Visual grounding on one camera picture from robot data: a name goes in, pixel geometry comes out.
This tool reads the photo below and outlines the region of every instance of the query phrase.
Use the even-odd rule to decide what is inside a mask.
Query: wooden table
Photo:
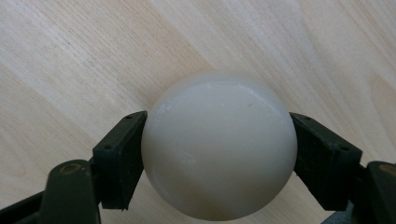
[[[396,162],[395,1],[1,1],[0,207],[45,187],[124,115],[211,69],[264,79],[289,111]],[[230,223],[319,223],[301,180]],[[130,210],[104,223],[205,223],[142,175]]]

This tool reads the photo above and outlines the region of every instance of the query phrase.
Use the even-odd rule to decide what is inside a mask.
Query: white plastic ball
[[[142,159],[151,185],[180,212],[206,220],[252,214],[283,189],[297,138],[261,80],[214,71],[186,77],[148,113]]]

